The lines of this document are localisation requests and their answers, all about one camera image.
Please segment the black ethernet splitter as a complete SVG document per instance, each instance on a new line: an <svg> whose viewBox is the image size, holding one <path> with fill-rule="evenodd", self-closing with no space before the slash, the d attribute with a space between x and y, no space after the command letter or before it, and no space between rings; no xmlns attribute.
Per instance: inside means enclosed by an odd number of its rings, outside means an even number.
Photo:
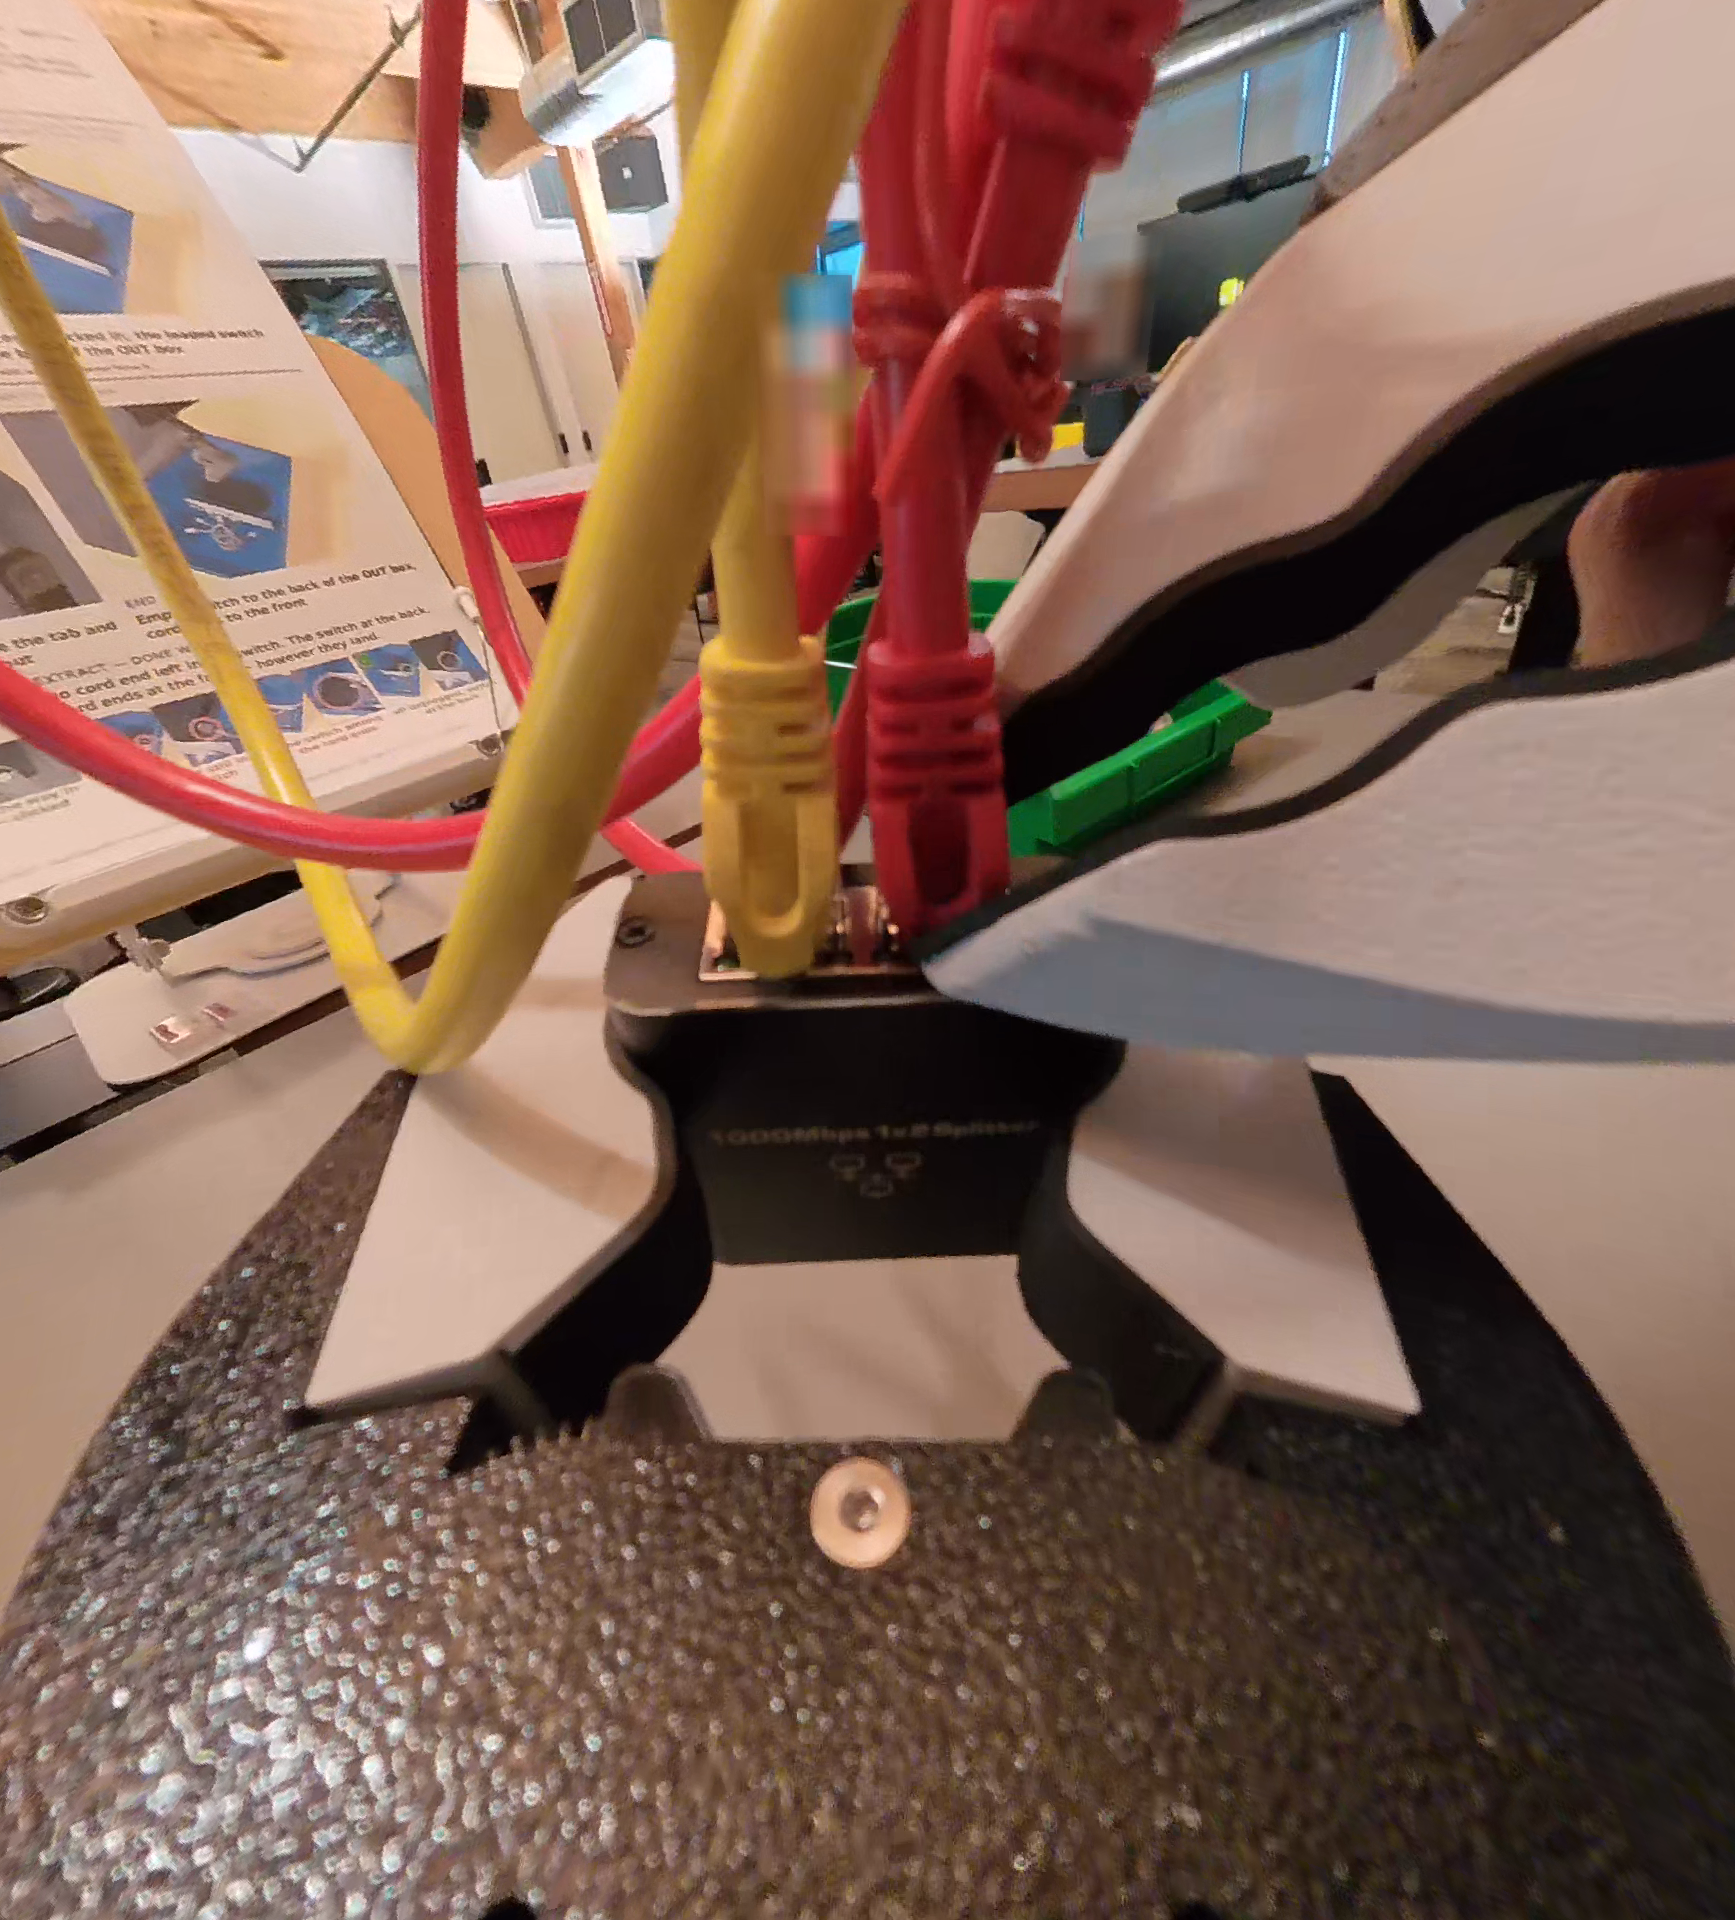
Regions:
<svg viewBox="0 0 1735 1920"><path fill-rule="evenodd" d="M945 1000L870 866L808 972L758 975L695 874L638 876L610 1047L722 1269L1011 1257L1124 1044Z"/></svg>

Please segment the printed instruction sheet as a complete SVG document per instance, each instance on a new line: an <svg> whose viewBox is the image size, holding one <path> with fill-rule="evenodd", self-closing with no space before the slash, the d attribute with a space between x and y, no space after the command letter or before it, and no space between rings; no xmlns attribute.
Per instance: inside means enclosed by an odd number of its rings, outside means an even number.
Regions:
<svg viewBox="0 0 1735 1920"><path fill-rule="evenodd" d="M515 710L304 326L83 5L0 5L0 214L318 808L478 792ZM0 320L0 662L149 769L252 792Z"/></svg>

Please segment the white stand base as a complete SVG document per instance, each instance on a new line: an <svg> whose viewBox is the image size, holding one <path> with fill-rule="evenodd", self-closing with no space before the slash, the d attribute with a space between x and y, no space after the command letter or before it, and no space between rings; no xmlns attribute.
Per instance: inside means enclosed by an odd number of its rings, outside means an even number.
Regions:
<svg viewBox="0 0 1735 1920"><path fill-rule="evenodd" d="M411 991L451 932L460 876L349 876L372 918L372 944ZM161 966L114 966L65 1000L65 1018L105 1086L149 1086L228 1047L256 1047L348 1006L304 893L252 904L218 926L178 940Z"/></svg>

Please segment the person's right hand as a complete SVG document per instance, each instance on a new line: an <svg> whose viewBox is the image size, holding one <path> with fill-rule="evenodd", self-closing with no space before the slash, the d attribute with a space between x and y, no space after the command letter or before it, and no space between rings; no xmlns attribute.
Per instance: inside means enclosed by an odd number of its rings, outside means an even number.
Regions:
<svg viewBox="0 0 1735 1920"><path fill-rule="evenodd" d="M1573 515L1573 662L1613 670L1692 646L1732 603L1735 453L1609 478Z"/></svg>

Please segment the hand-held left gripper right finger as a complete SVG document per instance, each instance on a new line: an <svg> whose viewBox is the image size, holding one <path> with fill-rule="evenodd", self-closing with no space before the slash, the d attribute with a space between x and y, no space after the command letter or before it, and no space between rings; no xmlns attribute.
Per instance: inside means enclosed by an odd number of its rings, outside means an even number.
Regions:
<svg viewBox="0 0 1735 1920"><path fill-rule="evenodd" d="M1021 1307L1144 1440L1421 1408L1309 1057L1124 1047L1021 1212Z"/></svg>

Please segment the green plastic bin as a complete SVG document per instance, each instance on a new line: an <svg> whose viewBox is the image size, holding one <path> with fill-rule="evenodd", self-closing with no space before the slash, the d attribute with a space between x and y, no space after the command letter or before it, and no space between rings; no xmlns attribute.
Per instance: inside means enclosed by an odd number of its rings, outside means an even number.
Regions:
<svg viewBox="0 0 1735 1920"><path fill-rule="evenodd" d="M1005 606L1013 581L974 581L968 606L974 628L985 635L995 614ZM827 710L842 713L856 652L874 624L878 589L848 599L823 624L823 657L827 657ZM1075 857L1099 843L1103 831L1150 817L1153 808L1183 798L1184 792L1217 779L1242 742L1270 729L1270 710L1250 710L1234 683L1201 683L1184 704L1176 704L1150 733L1121 748L1114 756L1086 763L1079 773L1013 798L1005 813L1011 857Z"/></svg>

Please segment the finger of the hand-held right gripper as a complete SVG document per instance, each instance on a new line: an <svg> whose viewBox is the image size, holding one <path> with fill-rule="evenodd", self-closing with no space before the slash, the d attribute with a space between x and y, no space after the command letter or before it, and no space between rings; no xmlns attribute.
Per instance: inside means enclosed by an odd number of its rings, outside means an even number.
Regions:
<svg viewBox="0 0 1735 1920"><path fill-rule="evenodd" d="M1735 453L1735 5L1467 5L995 624L1011 742L1408 657L1565 494Z"/></svg>
<svg viewBox="0 0 1735 1920"><path fill-rule="evenodd" d="M1109 1044L1735 1065L1735 606L1650 662L1472 683L1288 798L1176 808L918 961Z"/></svg>

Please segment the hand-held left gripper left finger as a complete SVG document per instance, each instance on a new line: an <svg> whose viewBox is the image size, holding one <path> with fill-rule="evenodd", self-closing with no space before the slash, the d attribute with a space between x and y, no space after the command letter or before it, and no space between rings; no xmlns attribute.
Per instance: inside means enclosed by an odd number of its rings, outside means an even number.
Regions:
<svg viewBox="0 0 1735 1920"><path fill-rule="evenodd" d="M470 1396L500 1427L588 1427L707 1300L705 1185L610 1026L626 898L588 886L478 1057L411 1086L310 1416Z"/></svg>

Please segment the black monitor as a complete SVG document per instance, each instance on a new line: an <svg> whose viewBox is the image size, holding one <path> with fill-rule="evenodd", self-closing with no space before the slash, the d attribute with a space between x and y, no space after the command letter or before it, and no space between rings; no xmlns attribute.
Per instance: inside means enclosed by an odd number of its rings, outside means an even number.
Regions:
<svg viewBox="0 0 1735 1920"><path fill-rule="evenodd" d="M1144 223L1150 372L1195 339L1309 219L1317 175L1257 171Z"/></svg>

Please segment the red plastic bin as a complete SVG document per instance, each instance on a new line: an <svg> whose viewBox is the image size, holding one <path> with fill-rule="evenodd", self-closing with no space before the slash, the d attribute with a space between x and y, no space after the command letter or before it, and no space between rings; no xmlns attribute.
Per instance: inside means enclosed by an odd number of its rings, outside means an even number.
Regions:
<svg viewBox="0 0 1735 1920"><path fill-rule="evenodd" d="M483 515L515 569L562 569L588 494L490 499Z"/></svg>

